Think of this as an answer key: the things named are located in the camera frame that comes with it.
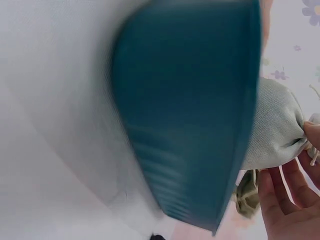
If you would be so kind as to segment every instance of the white surface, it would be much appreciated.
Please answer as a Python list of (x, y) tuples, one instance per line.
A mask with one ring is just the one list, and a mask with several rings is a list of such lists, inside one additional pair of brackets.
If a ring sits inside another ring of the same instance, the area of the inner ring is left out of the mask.
[(115, 33), (144, 2), (0, 1), (0, 239), (170, 237), (106, 90)]

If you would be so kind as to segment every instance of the wallpaper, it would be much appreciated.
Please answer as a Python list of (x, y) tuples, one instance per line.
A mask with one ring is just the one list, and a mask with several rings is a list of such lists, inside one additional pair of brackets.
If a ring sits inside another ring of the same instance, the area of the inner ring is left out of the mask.
[[(261, 76), (290, 88), (305, 119), (320, 112), (320, 0), (274, 0), (270, 36), (261, 60)], [(310, 179), (311, 188), (319, 192)], [(177, 223), (171, 240), (267, 240), (261, 212), (253, 219), (237, 214), (229, 203), (216, 237), (184, 223)]]

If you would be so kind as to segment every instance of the teal plastic container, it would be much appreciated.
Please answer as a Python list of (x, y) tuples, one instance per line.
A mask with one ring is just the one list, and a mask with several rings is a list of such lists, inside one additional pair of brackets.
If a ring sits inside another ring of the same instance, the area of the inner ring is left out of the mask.
[(115, 44), (114, 100), (150, 190), (213, 234), (246, 153), (261, 43), (259, 0), (158, 0)]

